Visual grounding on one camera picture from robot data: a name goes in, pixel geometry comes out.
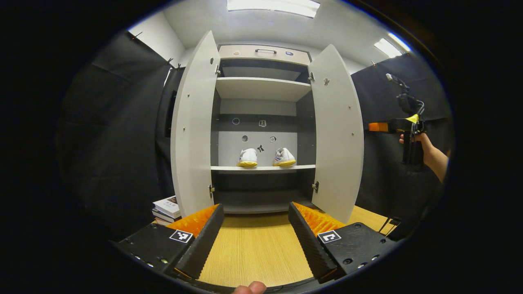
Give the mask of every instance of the open cabinet door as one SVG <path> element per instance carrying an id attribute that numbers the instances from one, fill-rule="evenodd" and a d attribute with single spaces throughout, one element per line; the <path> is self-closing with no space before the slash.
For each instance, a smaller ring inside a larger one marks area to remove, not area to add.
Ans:
<path id="1" fill-rule="evenodd" d="M 220 55 L 209 31 L 187 63 L 174 104 L 170 157 L 182 217 L 214 205 L 211 183 L 211 114 Z"/>
<path id="2" fill-rule="evenodd" d="M 312 203 L 348 223 L 363 169 L 363 122 L 342 57 L 331 44 L 309 65 L 316 112 L 316 175 Z"/>

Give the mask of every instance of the ceiling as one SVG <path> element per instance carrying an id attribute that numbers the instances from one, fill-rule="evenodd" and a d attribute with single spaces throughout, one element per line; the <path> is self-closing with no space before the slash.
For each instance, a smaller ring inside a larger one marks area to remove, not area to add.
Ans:
<path id="1" fill-rule="evenodd" d="M 362 65 L 388 57 L 373 45 L 388 38 L 384 25 L 339 0 L 316 0 L 314 19 L 268 10 L 227 10 L 227 0 L 184 0 L 164 15 L 185 48 L 195 47 L 212 30 L 217 43 L 264 40 L 320 50 L 333 44 L 340 54 Z"/>

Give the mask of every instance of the drawer handle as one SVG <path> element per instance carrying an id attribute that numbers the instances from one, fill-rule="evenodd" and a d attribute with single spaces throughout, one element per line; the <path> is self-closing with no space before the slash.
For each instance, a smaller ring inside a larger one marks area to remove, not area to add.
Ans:
<path id="1" fill-rule="evenodd" d="M 258 52 L 258 51 L 272 51 L 272 52 L 274 52 L 274 54 L 277 53 L 276 50 L 269 50 L 269 49 L 256 49 L 256 50 L 254 50 L 254 52 Z"/>

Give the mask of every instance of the orange soft pad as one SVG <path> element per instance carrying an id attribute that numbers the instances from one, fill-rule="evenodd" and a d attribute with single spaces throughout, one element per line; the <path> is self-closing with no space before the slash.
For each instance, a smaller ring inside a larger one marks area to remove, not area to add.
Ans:
<path id="1" fill-rule="evenodd" d="M 344 223 L 333 219 L 328 214 L 323 214 L 296 202 L 293 202 L 293 204 L 301 213 L 301 216 L 303 216 L 315 236 L 318 236 L 319 233 L 336 230 L 345 226 Z"/>
<path id="2" fill-rule="evenodd" d="M 203 226 L 207 223 L 212 213 L 216 210 L 218 204 L 205 208 L 198 212 L 195 212 L 189 216 L 182 218 L 181 220 L 175 221 L 170 225 L 167 225 L 168 228 L 173 230 L 181 230 L 184 232 L 192 233 L 196 238 L 198 234 L 203 229 Z"/>
<path id="3" fill-rule="evenodd" d="M 371 132 L 388 132 L 389 125 L 386 122 L 372 122 L 369 124 L 369 131 Z"/>

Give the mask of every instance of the drawer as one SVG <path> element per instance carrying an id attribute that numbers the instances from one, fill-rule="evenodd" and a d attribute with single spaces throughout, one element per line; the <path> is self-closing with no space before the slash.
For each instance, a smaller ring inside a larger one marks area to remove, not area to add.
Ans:
<path id="1" fill-rule="evenodd" d="M 311 63 L 307 52 L 273 46 L 221 45 L 219 53 L 221 59 L 269 59 L 306 66 Z"/>

